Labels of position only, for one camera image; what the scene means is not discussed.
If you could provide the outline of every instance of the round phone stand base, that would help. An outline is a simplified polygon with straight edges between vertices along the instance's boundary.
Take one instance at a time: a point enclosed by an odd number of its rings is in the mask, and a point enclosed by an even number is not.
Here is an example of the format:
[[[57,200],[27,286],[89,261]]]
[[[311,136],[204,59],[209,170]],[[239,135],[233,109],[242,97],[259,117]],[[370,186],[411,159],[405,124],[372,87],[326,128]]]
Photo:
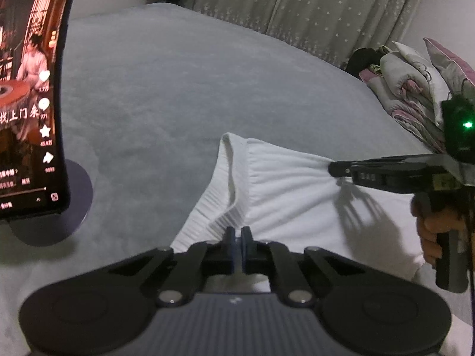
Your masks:
[[[66,160],[71,203],[62,214],[10,221],[15,236],[29,246],[52,246],[70,237],[85,220],[93,200],[91,179],[79,164]]]

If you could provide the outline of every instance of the video progress bar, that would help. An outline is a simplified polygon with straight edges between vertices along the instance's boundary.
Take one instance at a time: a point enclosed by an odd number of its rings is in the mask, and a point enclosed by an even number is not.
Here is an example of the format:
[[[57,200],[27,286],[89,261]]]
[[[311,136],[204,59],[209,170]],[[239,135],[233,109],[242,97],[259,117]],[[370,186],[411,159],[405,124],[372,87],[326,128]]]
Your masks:
[[[17,193],[5,194],[4,196],[0,196],[0,199],[9,198],[9,197],[12,197],[12,196],[19,196],[19,195],[22,195],[22,194],[37,193],[39,191],[46,191],[46,189],[47,189],[46,187],[42,187],[40,189],[18,191]]]

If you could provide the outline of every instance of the star icon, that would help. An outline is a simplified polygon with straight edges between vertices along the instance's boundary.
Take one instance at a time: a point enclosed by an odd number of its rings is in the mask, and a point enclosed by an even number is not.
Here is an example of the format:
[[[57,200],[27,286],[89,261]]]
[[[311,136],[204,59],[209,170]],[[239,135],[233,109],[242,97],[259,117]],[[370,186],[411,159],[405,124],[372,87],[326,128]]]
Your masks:
[[[42,138],[49,138],[49,132],[51,131],[51,128],[47,127],[46,124],[43,126],[43,128],[40,130],[41,132],[41,137]]]

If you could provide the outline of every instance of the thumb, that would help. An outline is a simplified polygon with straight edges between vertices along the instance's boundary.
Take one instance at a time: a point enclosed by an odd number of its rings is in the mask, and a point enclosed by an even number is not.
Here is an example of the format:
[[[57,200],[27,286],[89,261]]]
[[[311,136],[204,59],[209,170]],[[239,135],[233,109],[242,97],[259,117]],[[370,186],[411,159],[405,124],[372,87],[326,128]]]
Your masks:
[[[459,219],[458,212],[448,207],[427,216],[424,225],[429,232],[435,234],[447,233],[450,230],[463,231],[465,229],[464,219]]]

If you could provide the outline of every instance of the ribbed gray panel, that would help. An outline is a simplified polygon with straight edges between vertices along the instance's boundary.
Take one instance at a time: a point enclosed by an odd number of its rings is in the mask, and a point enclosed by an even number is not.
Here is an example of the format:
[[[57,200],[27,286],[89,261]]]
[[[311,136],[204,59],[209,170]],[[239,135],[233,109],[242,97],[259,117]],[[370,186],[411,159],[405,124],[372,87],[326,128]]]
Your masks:
[[[274,294],[197,294],[162,309],[135,341],[105,356],[361,356],[327,335],[306,309]]]

